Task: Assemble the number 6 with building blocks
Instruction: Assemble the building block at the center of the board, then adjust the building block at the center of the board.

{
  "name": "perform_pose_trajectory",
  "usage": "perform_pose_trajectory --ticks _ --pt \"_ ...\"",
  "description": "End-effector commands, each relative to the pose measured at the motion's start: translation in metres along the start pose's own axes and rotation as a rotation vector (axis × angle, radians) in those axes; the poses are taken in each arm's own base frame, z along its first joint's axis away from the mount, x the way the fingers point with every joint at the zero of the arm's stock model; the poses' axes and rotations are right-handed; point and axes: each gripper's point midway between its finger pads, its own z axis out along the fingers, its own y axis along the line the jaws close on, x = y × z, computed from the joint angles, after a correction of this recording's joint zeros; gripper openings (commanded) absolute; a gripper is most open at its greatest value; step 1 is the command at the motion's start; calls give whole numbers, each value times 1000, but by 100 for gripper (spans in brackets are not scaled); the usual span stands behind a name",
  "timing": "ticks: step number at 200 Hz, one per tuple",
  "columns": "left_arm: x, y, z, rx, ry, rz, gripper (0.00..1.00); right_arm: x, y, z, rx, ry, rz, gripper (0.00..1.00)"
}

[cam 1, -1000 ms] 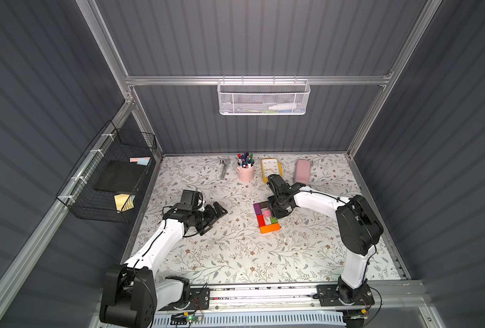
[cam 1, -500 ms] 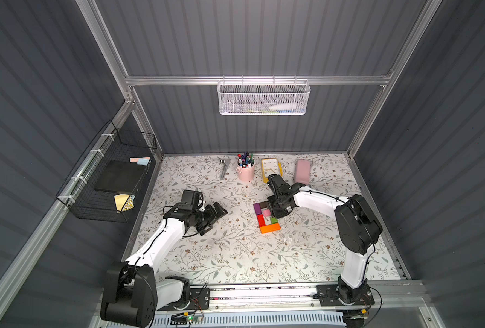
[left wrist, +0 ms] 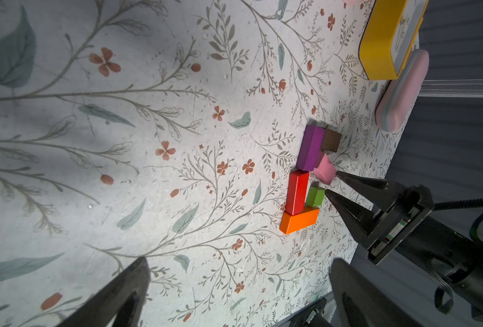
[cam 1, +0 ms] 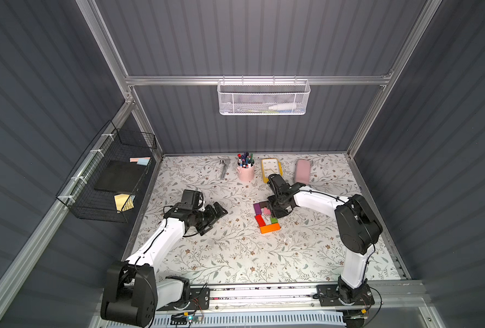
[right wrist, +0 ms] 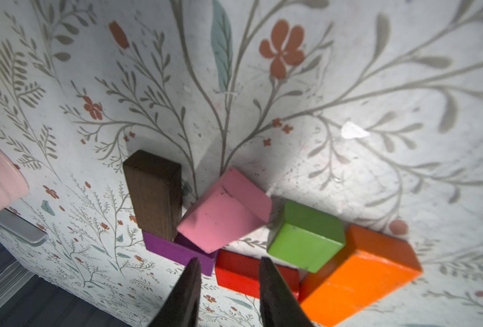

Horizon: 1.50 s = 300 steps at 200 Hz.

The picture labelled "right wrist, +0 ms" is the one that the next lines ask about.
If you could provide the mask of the pink wooden block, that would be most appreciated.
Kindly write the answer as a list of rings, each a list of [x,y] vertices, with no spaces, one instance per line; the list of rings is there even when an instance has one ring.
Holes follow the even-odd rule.
[[[267,225],[271,209],[270,197],[230,168],[187,210],[177,231],[212,253]]]

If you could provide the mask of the red wooden block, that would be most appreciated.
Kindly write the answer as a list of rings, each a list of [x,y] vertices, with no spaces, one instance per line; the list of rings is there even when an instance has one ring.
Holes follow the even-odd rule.
[[[218,285],[261,299],[260,263],[260,259],[223,249],[220,250],[215,263],[215,276]],[[290,290],[290,298],[294,298],[294,301],[298,302],[300,291],[299,271],[281,265],[276,265],[275,267]]]

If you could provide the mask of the green wooden block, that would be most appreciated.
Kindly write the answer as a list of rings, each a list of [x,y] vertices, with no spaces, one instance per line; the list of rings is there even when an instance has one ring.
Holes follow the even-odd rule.
[[[269,233],[267,253],[317,273],[345,245],[344,224],[338,217],[287,200]]]

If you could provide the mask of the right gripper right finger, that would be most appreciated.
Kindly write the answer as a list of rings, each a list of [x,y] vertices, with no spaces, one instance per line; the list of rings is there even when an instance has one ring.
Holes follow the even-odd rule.
[[[259,264],[260,315],[263,326],[313,327],[271,259]]]

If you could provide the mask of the purple wooden block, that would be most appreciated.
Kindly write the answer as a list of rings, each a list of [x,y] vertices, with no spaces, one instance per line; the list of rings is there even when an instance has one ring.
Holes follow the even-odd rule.
[[[145,248],[152,253],[186,266],[193,258],[201,263],[203,275],[211,277],[215,268],[218,251],[205,253],[182,234],[174,241],[168,241],[146,231],[142,231]]]

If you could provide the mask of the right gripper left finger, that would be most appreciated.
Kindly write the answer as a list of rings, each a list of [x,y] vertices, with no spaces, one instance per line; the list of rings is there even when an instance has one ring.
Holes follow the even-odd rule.
[[[148,327],[198,326],[200,296],[201,263],[198,258],[193,258]]]

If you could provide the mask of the orange wooden block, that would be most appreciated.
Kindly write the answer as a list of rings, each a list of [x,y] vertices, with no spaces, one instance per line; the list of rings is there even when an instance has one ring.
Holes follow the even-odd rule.
[[[336,326],[422,273],[409,243],[350,225],[346,246],[301,282],[299,303],[313,322]]]

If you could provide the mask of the brown wooden block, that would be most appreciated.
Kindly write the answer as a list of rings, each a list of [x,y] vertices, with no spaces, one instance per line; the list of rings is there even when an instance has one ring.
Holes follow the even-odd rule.
[[[181,165],[138,150],[124,161],[123,170],[140,229],[174,241],[181,219]]]

